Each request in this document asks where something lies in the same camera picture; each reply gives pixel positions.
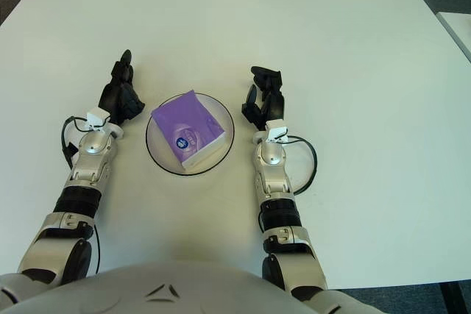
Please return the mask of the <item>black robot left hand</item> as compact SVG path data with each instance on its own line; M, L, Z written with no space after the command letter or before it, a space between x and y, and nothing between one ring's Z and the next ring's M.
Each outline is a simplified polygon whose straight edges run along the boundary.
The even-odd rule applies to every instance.
M132 52L126 49L111 71L111 80L102 91L98 107L109 113L109 122L121 126L126 120L132 120L145 108L135 92L131 65Z

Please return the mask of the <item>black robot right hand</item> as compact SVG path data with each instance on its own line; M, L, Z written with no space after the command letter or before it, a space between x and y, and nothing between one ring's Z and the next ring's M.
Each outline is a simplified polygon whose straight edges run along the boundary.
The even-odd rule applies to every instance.
M280 71L260 66L252 66L251 73L254 83L241 106L241 112L259 131L264 131L268 121L284 119L282 76Z

